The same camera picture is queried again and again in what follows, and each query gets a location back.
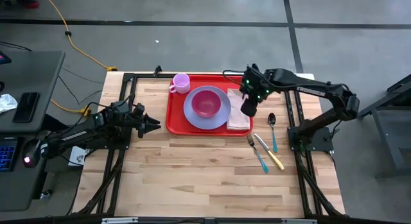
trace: yellow handle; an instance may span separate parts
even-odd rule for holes
[[[274,162],[277,164],[277,166],[281,169],[284,170],[284,166],[283,164],[280,162],[280,160],[277,159],[277,157],[274,156],[274,154],[272,154],[272,152],[270,150],[267,151],[268,154],[271,156],[271,158],[274,160]]]

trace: cable plug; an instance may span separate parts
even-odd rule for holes
[[[85,117],[88,117],[91,114],[91,108],[82,108],[78,111],[79,114],[84,114]]]
[[[117,67],[108,67],[106,68],[107,71],[117,71]]]

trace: gray floor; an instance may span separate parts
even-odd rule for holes
[[[11,8],[0,17],[57,19],[45,0],[35,11]],[[410,0],[290,0],[295,22],[411,23]],[[66,19],[122,21],[286,22],[283,0],[54,0]],[[70,26],[84,51],[121,71],[242,70],[283,67],[295,71],[287,28]],[[411,74],[411,30],[297,29],[305,73],[318,80],[346,83],[357,93],[361,108],[384,95],[385,89]],[[105,70],[77,53],[58,25],[0,24],[0,40],[33,50],[63,50],[64,67],[102,82]],[[79,100],[102,84],[89,83],[62,70],[61,77]],[[100,94],[80,105],[58,82],[53,98],[70,108],[98,101]],[[322,101],[323,110],[330,107]],[[67,124],[78,117],[50,105],[51,115]],[[371,117],[340,125],[335,136],[335,160],[346,213],[357,218],[411,223],[411,178],[376,180],[391,169],[388,150]],[[0,219],[62,215],[74,197],[79,172],[57,173],[55,194],[33,202],[25,212],[0,213]]]

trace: cup handle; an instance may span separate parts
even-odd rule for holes
[[[171,93],[177,92],[177,89],[175,88],[175,85],[170,86],[169,90],[170,90]]]

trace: wooden table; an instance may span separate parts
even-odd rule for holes
[[[101,104],[118,100],[122,77],[122,72],[107,74]],[[267,117],[270,112],[277,117],[274,128],[279,151],[275,155],[285,170],[280,171],[255,140],[270,168],[269,174],[264,174],[246,137],[170,134],[165,123],[169,84],[170,79],[142,79],[137,83],[135,103],[142,103],[150,116],[161,121],[162,127],[143,139],[138,139],[134,132],[123,164],[116,216],[303,217],[295,158],[288,147],[284,94],[271,94],[258,106],[254,117],[252,133],[260,135],[271,148]],[[305,118],[321,114],[317,97],[301,93],[301,101]],[[99,188],[107,152],[95,151],[85,161],[73,212],[83,208]],[[319,187],[335,208],[344,213],[332,160],[322,152],[312,155]],[[314,211],[311,189],[307,192]]]

